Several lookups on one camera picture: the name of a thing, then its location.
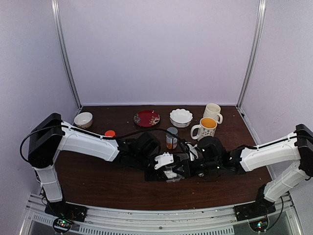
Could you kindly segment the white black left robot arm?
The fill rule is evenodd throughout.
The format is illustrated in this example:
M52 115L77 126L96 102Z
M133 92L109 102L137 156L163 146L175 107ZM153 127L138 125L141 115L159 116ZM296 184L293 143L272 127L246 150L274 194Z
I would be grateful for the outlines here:
M178 181L184 177L179 158L161 153L160 141L151 132L137 134L136 139L131 134L107 137L75 127L62 121L59 113L52 113L22 140L19 151L39 177L47 204L59 217L66 217L70 206L55 170L56 152L77 152L140 169L146 181Z

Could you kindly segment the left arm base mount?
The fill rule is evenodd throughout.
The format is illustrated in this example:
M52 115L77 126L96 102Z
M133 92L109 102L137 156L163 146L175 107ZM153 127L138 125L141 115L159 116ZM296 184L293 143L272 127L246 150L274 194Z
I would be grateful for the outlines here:
M75 222L84 222L88 208L84 206L69 204L66 202L47 202L45 213L55 216L52 228L59 234L70 231Z

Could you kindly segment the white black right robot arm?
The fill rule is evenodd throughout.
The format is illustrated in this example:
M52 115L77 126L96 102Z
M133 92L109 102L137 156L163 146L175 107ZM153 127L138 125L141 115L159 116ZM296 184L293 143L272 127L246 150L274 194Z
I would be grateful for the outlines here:
M241 145L231 151L226 151L217 137L208 136L198 142L196 151L199 158L181 161L180 175L185 178L202 173L239 175L271 164L293 162L280 176L259 188L250 209L255 216L261 216L284 193L313 176L313 132L304 124L278 140Z

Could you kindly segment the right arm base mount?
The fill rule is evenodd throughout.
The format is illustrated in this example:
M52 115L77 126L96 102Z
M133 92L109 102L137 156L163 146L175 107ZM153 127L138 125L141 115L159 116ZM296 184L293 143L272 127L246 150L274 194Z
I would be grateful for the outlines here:
M269 228L269 214L276 212L273 204L247 203L234 207L237 221L247 220L249 227L257 233L265 232Z

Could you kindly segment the small white pill bottle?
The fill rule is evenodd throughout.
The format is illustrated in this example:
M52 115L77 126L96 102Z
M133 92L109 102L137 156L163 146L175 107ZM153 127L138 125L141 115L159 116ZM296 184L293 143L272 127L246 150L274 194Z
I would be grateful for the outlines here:
M165 170L164 174L167 177L167 181L175 181L177 178L177 174L171 170Z

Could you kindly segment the clear plastic pill organizer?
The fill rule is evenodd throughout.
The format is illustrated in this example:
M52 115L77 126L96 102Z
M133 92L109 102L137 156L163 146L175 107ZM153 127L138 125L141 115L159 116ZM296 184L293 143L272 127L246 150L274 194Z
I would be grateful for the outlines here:
M182 154L176 154L174 155L174 162L172 164L169 164L165 167L165 170L171 170L173 171L174 173L177 174L177 178L175 181L167 181L168 183L172 183L172 182L178 182L182 179L186 179L184 178L180 173L182 171L182 167L181 167L181 161L182 161L182 156L183 156L183 153Z

